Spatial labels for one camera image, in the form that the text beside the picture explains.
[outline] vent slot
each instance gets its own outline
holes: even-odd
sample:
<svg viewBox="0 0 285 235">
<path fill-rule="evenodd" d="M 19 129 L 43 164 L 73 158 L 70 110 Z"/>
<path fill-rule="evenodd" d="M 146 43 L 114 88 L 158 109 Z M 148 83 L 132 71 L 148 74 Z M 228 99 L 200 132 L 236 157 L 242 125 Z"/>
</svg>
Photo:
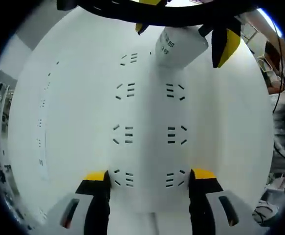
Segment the vent slot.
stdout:
<svg viewBox="0 0 285 235">
<path fill-rule="evenodd" d="M 228 197 L 221 196 L 219 197 L 219 200 L 220 200 L 222 207 L 225 210 L 229 226 L 232 227 L 238 224 L 239 219 L 238 219 L 237 213 L 234 207 L 232 206 L 231 202 L 229 201 Z"/>
<path fill-rule="evenodd" d="M 115 144 L 119 144 L 119 142 L 116 139 L 113 139 Z"/>
<path fill-rule="evenodd" d="M 70 203 L 66 207 L 65 212 L 64 212 L 62 219 L 61 219 L 60 224 L 62 227 L 69 229 L 78 203 L 79 203 L 79 199 L 72 199 L 70 201 Z"/>
<path fill-rule="evenodd" d="M 119 127 L 119 125 L 115 126 L 115 127 L 113 128 L 113 131 L 115 131 L 118 127 Z"/>
</svg>

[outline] white cylindrical container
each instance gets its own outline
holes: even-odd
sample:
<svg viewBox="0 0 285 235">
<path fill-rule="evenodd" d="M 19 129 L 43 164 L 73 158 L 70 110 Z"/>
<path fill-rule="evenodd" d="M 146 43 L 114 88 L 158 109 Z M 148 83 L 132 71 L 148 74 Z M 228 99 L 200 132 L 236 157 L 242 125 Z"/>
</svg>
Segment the white cylindrical container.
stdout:
<svg viewBox="0 0 285 235">
<path fill-rule="evenodd" d="M 155 45 L 156 61 L 172 69 L 183 69 L 208 48 L 198 27 L 165 27 Z"/>
</svg>

